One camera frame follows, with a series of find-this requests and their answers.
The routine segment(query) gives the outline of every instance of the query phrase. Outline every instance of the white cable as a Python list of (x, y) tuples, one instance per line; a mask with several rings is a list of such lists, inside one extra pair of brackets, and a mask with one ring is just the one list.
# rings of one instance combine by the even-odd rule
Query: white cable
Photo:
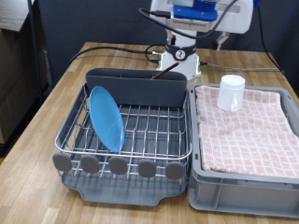
[(268, 68), (235, 68), (235, 67), (221, 66), (221, 65), (214, 64), (214, 63), (207, 63), (206, 65), (211, 65), (211, 66), (220, 67), (220, 68), (233, 69), (233, 70), (242, 70), (242, 71), (254, 71), (254, 70), (279, 70), (279, 69), (276, 68), (276, 67), (268, 67)]

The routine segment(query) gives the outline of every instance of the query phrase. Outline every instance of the dark background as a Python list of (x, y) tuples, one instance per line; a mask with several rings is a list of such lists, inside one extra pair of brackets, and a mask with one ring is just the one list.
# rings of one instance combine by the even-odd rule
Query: dark background
[[(150, 45), (165, 43), (164, 28), (139, 15), (150, 9), (151, 0), (39, 0), (48, 48), (50, 72), (55, 85), (68, 62), (85, 42)], [(261, 0), (265, 45), (286, 72), (299, 93), (299, 1)], [(216, 32), (197, 41), (198, 48), (210, 49)], [(258, 11), (244, 35), (231, 34), (222, 49), (263, 51)]]

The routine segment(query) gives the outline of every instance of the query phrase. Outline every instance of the pink checkered towel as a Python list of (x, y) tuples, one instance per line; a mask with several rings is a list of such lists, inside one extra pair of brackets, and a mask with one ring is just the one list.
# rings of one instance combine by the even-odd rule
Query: pink checkered towel
[(242, 109), (217, 107), (218, 88), (196, 88), (202, 168), (243, 175), (299, 177), (299, 140), (280, 95), (245, 90)]

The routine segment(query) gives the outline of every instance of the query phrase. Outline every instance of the white mug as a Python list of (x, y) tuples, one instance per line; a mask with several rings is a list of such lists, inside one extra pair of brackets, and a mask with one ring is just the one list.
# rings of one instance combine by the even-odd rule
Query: white mug
[(235, 112), (242, 108), (245, 79), (240, 76), (222, 77), (217, 106), (225, 111)]

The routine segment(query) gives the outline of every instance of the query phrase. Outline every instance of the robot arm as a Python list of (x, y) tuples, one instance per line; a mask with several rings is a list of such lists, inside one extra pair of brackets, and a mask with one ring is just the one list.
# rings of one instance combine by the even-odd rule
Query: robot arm
[(152, 0), (150, 11), (140, 8), (139, 12), (167, 31), (159, 69), (179, 62), (174, 71), (192, 79), (201, 75), (196, 40), (220, 31), (214, 42), (214, 49), (220, 49), (230, 33), (244, 34), (249, 29), (257, 3), (259, 0)]

